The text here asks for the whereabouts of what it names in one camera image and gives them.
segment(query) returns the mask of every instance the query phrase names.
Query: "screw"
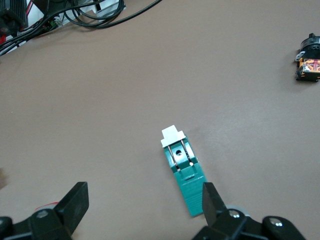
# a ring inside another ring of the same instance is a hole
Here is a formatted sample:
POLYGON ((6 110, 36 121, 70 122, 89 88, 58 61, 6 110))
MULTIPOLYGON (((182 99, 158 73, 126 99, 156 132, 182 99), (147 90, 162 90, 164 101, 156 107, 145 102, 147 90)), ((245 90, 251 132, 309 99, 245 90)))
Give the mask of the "screw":
POLYGON ((240 213, 237 212, 236 210, 229 210, 229 214, 230 214, 231 217, 233 217, 235 219, 240 218, 240 213))
POLYGON ((40 212, 36 215, 36 217, 37 217, 38 219, 42 219, 42 218, 44 218, 44 217, 47 216, 47 215, 48 215, 48 212, 45 211, 45 210, 43 210, 43 211, 40 211, 40 212))
POLYGON ((271 222, 273 225, 277 226, 277 227, 282 227, 282 226, 283 226, 282 222, 281 222, 279 219, 274 218, 274 217, 271 217, 271 218, 270 218, 270 222, 271 222))

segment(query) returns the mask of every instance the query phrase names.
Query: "brown table surface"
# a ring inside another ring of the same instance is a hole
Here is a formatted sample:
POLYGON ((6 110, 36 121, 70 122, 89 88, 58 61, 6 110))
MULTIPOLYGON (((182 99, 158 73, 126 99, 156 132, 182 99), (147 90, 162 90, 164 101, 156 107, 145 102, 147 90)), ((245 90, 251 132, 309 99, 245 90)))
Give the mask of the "brown table surface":
MULTIPOLYGON (((152 0, 126 0, 127 16, 152 0)), ((67 25, 0 57, 0 216, 87 181, 75 240, 189 240, 160 140, 183 130, 226 204, 319 239, 320 83, 297 82, 320 1, 164 0, 105 30, 67 25)))

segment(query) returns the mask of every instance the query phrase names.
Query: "green plastic part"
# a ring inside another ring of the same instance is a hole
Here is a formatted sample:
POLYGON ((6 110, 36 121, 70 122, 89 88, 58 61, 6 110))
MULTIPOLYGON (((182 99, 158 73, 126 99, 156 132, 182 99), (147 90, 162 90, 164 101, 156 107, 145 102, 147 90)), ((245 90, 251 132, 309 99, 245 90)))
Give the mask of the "green plastic part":
POLYGON ((177 142, 163 146, 163 148, 190 215, 195 217, 202 214, 202 190, 203 183, 207 179, 187 136, 183 135, 182 139, 177 138, 177 142))

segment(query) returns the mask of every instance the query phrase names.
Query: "green connector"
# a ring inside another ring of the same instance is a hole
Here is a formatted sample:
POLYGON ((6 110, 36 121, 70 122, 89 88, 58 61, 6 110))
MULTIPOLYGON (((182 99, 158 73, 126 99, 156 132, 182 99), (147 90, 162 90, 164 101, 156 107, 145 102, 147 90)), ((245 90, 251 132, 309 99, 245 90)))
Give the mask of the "green connector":
POLYGON ((207 179, 192 151, 188 138, 183 131, 178 132, 174 125, 162 130, 162 134, 164 138, 161 143, 164 154, 190 215, 195 217, 202 214, 202 189, 207 179))

